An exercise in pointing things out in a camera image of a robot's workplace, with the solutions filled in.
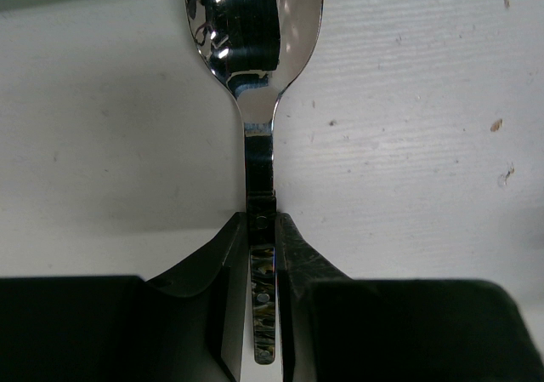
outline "tabletop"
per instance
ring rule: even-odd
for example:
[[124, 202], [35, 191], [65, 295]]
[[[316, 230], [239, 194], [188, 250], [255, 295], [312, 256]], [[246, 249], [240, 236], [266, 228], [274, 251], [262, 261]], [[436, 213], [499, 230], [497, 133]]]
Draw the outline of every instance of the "tabletop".
[[[275, 119], [279, 208], [320, 253], [497, 282], [541, 351], [543, 11], [325, 0]], [[243, 210], [241, 120], [183, 0], [0, 0], [0, 46], [0, 276], [151, 278]], [[242, 379], [279, 380], [246, 345]]]

